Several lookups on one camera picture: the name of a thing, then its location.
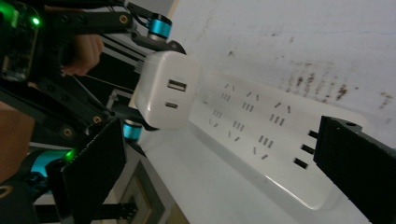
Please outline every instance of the screw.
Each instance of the screw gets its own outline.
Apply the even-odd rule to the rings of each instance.
[[[70,19],[69,19],[68,16],[64,15],[64,16],[61,17],[61,21],[62,21],[63,23],[68,23],[68,22],[70,21]]]
[[[120,22],[121,22],[122,24],[127,23],[127,22],[128,22],[128,17],[125,16],[125,15],[120,15]]]
[[[72,133],[72,131],[70,129],[68,129],[68,128],[64,129],[64,136],[70,137],[72,134],[73,133]]]
[[[95,116],[95,117],[93,117],[93,122],[99,123],[99,122],[102,122],[102,119],[99,116]]]
[[[10,185],[0,186],[0,199],[5,198],[14,188]]]
[[[81,23],[84,23],[87,20],[87,18],[85,16],[79,16],[78,17],[78,21]]]

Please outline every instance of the power strip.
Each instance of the power strip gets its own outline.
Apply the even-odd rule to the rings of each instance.
[[[205,78],[192,111],[194,125],[313,210],[341,193],[313,161],[321,116],[367,127],[361,115],[223,74]]]

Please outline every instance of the usb port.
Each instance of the usb port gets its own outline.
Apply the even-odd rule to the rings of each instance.
[[[187,84],[169,79],[168,88],[171,88],[171,89],[174,89],[177,91],[186,91]]]
[[[165,105],[168,106],[168,107],[172,107],[172,108],[174,108],[174,109],[177,108],[177,105],[172,104],[172,103],[166,103]]]

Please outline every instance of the white power adapter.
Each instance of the white power adapter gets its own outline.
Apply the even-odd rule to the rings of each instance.
[[[158,129],[178,129],[188,120],[201,65],[174,51],[150,54],[135,90],[135,105],[145,121]]]

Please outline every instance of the teal joint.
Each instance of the teal joint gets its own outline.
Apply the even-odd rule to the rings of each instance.
[[[163,21],[150,20],[148,30],[155,35],[160,35],[166,39],[171,33],[171,26]]]
[[[125,138],[137,141],[142,133],[142,127],[124,124],[123,133]]]

